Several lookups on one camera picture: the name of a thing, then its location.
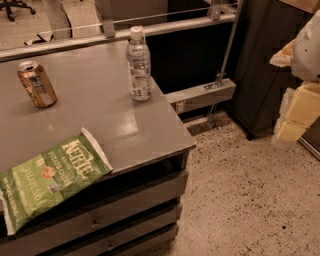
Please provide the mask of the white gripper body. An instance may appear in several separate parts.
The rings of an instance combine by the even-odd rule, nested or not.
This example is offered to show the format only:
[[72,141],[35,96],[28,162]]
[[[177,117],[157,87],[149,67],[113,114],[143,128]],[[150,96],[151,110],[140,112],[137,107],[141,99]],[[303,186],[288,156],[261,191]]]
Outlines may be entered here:
[[304,81],[320,81],[320,10],[307,22],[295,38],[291,71]]

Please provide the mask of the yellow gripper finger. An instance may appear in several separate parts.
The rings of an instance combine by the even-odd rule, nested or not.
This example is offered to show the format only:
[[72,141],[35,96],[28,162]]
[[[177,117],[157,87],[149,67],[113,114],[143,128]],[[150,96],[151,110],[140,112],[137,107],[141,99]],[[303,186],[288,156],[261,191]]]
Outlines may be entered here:
[[320,83],[304,81],[297,89],[287,88],[279,114],[273,137],[296,142],[320,117]]
[[270,59],[270,64],[277,67],[291,66],[291,58],[295,40],[290,41]]

